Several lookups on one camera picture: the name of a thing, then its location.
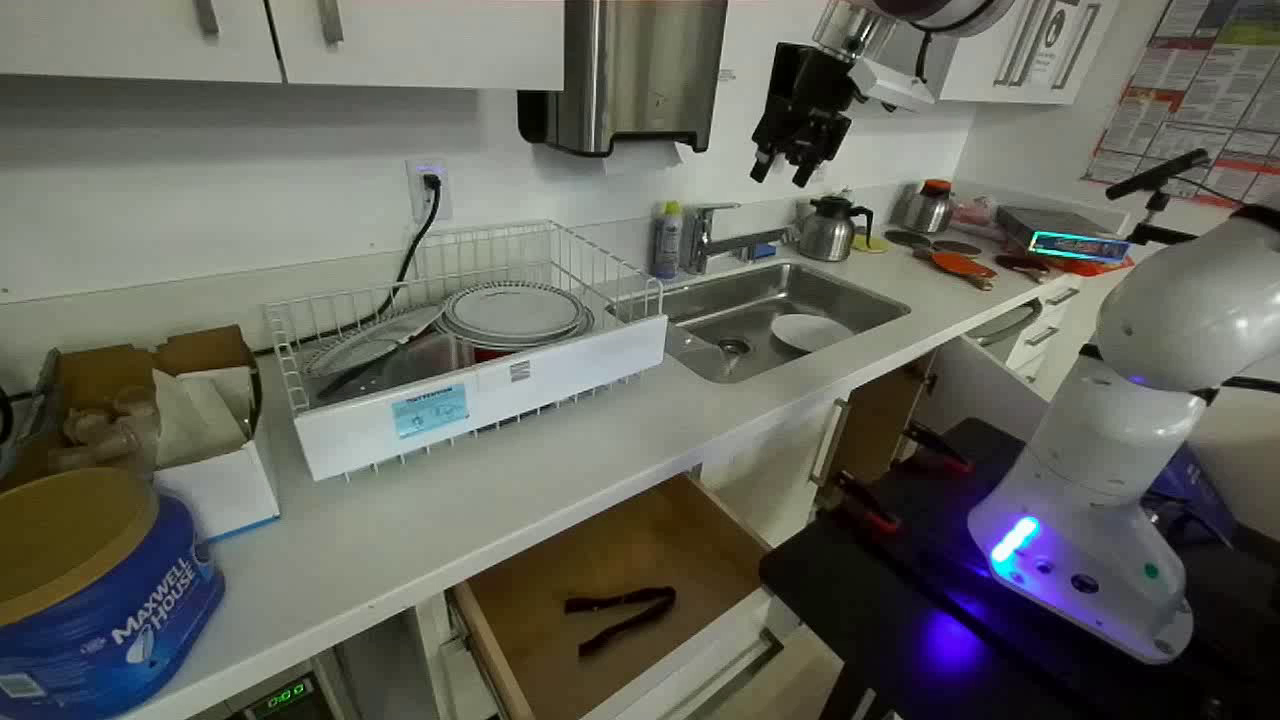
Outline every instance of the open drawer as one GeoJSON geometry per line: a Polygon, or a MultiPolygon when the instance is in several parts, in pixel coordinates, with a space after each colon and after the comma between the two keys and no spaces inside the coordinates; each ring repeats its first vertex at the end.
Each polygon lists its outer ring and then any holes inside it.
{"type": "Polygon", "coordinates": [[[760,555],[764,541],[681,477],[474,576],[453,598],[504,714],[668,714],[744,654],[772,652],[760,555]],[[678,587],[673,613],[582,654],[639,603],[563,613],[563,598],[635,587],[678,587]]]}

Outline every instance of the bottle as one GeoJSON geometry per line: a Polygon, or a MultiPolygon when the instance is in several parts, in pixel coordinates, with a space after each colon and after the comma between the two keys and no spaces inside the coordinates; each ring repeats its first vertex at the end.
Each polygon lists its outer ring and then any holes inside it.
{"type": "Polygon", "coordinates": [[[657,281],[681,274],[681,234],[684,234],[684,203],[665,201],[651,223],[649,274],[657,281]]]}

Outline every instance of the blue light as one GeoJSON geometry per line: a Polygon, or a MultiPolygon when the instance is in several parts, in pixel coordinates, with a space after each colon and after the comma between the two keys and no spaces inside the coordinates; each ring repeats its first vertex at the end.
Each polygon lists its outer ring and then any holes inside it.
{"type": "Polygon", "coordinates": [[[1019,517],[999,545],[991,548],[991,564],[1007,564],[1013,552],[1028,548],[1041,535],[1041,519],[1038,517],[1019,517]]]}

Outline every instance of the white robot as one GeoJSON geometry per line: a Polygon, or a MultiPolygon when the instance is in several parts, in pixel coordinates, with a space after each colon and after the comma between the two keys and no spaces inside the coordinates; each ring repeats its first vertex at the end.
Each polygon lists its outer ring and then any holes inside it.
{"type": "Polygon", "coordinates": [[[1006,484],[968,511],[991,576],[1144,665],[1193,641],[1186,564],[1142,497],[1207,400],[1280,353],[1280,196],[1142,265],[1006,484]]]}

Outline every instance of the double sink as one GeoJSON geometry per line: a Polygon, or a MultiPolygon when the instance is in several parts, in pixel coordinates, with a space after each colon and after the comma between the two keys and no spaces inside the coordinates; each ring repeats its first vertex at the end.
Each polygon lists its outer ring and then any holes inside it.
{"type": "MultiPolygon", "coordinates": [[[[713,385],[740,385],[804,355],[772,336],[778,315],[807,310],[869,331],[913,310],[807,265],[690,281],[668,288],[665,308],[673,320],[668,355],[713,385]]],[[[611,315],[632,320],[639,305],[622,301],[611,315]]]]}

